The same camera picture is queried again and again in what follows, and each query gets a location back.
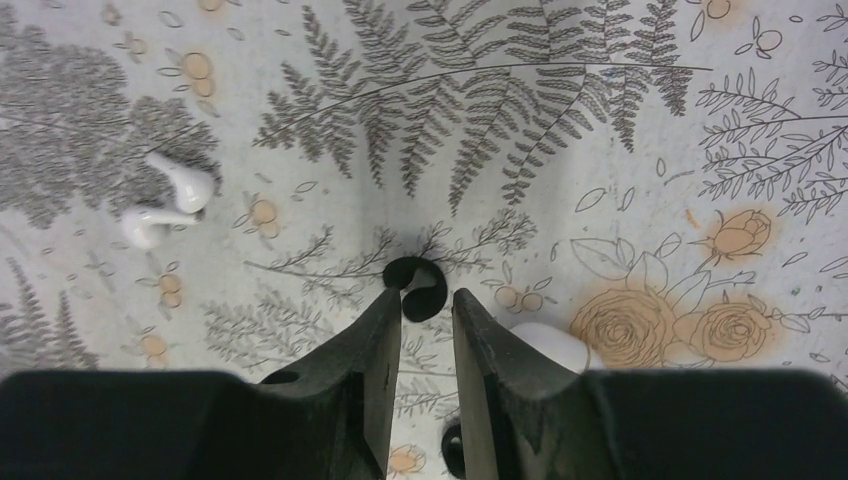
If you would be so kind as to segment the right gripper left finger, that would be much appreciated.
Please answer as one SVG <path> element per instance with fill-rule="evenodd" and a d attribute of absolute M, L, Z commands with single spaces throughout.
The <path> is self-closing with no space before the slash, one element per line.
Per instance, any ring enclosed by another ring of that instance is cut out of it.
<path fill-rule="evenodd" d="M 5 479 L 383 479 L 401 299 L 257 383 L 219 371 L 18 372 L 1 384 Z"/>

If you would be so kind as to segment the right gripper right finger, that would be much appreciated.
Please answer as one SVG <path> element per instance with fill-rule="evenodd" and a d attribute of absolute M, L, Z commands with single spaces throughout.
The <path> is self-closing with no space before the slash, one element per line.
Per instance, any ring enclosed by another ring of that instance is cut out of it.
<path fill-rule="evenodd" d="M 843 479 L 847 398 L 800 369 L 574 373 L 452 305 L 469 479 Z"/>

